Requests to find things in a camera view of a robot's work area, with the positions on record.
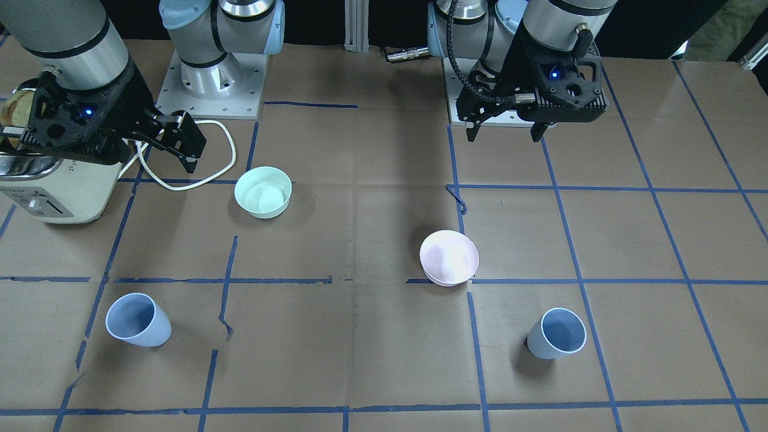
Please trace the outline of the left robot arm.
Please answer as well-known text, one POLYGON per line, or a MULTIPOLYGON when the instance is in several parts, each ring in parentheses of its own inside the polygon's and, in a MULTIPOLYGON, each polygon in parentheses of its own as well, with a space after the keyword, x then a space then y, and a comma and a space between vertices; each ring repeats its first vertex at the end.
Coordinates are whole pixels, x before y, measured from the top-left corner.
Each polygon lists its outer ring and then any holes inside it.
POLYGON ((461 84, 457 118, 474 142, 480 126, 515 113, 539 142, 559 123, 606 112, 596 35, 615 1, 433 1, 427 47, 461 84))

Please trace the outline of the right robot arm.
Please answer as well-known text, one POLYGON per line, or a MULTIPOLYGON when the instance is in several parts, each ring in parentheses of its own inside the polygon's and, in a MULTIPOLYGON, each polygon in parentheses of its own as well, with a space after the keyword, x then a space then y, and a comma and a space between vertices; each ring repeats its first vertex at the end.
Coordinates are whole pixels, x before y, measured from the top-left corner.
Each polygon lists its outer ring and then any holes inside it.
MULTIPOLYGON (((181 84, 199 98, 241 84, 238 54, 276 55, 283 1, 162 1, 181 84)), ((140 140, 167 151, 192 174, 206 139, 188 107, 165 115, 99 1, 3 1, 2 24, 41 66, 8 99, 2 156, 114 165, 140 140)))

